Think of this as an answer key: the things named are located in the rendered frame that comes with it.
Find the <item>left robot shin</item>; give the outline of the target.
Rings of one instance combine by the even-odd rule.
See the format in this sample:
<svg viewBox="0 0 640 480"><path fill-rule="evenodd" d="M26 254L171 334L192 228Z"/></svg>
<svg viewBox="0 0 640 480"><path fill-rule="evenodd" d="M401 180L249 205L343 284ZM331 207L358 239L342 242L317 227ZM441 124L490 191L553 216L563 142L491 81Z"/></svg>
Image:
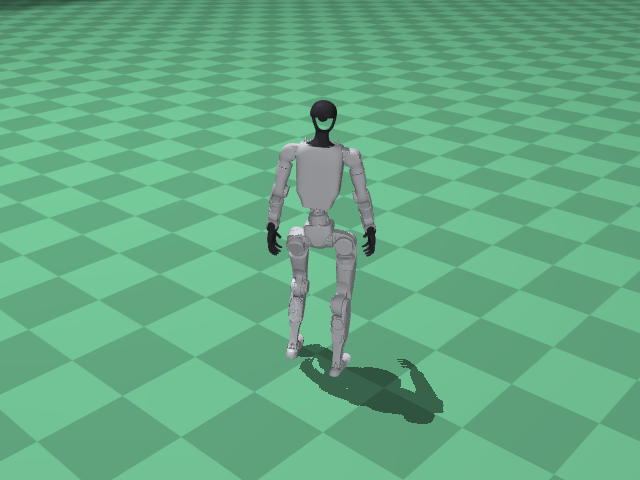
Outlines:
<svg viewBox="0 0 640 480"><path fill-rule="evenodd" d="M290 294L289 312L288 312L289 323L290 323L290 338L289 338L290 349L293 343L294 343L294 349L297 349L299 329L303 320L305 302L306 302L306 296L302 295L302 297L298 297L294 295L295 280L296 278L293 278L291 282L291 294Z"/></svg>

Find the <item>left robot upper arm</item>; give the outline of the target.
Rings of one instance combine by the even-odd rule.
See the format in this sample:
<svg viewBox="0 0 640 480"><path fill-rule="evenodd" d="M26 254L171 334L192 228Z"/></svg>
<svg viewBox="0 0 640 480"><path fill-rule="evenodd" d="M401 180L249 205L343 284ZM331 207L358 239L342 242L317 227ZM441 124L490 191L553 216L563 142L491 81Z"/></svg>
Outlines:
<svg viewBox="0 0 640 480"><path fill-rule="evenodd" d="M280 151L277 169L275 173L275 185L272 195L280 198L286 198L290 186L286 183L291 173L293 164L292 160L296 158L296 152L300 143L286 144Z"/></svg>

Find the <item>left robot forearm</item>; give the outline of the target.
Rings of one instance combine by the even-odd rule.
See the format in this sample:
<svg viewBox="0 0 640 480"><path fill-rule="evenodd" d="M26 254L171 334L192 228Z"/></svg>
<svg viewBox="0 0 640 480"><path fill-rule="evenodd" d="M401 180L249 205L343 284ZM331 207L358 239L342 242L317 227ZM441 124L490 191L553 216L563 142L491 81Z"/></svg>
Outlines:
<svg viewBox="0 0 640 480"><path fill-rule="evenodd" d="M277 227L280 224L280 217L282 213L282 206L284 204L284 199L272 195L274 185L272 187L271 194L270 194L270 200L269 200L270 206L269 206L268 220L266 222L266 225L268 227L268 223L272 222L275 224L275 229L277 229Z"/></svg>

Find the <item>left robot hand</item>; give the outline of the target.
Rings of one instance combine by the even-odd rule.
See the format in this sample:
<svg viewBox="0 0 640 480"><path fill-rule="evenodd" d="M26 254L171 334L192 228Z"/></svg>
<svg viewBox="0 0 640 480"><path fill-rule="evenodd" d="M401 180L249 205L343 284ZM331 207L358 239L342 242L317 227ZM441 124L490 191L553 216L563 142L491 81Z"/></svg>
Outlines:
<svg viewBox="0 0 640 480"><path fill-rule="evenodd" d="M277 255L277 254L279 254L278 252L281 252L279 249L277 249L277 247L282 248L282 246L280 246L276 242L276 235L277 235L277 237L281 238L281 235L279 235L277 233L278 228L279 228L279 226L277 227L277 229L275 229L275 224L274 223L272 223L272 222L268 223L268 227L267 227L267 230L268 230L268 236L267 236L268 250L273 255Z"/></svg>

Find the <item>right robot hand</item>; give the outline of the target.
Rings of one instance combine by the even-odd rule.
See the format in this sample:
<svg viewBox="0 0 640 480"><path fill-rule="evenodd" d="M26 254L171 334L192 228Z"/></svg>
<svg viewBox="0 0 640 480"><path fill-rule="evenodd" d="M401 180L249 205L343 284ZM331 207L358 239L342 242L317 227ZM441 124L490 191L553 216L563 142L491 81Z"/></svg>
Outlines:
<svg viewBox="0 0 640 480"><path fill-rule="evenodd" d="M372 255L375 251L375 233L376 229L374 230L374 227L369 227L367 228L367 233L365 232L365 234L363 235L364 238L368 236L368 242L365 245L362 245L362 247L366 247L369 245L366 249L363 250L363 252L367 251L365 252L365 254L367 254L366 256Z"/></svg>

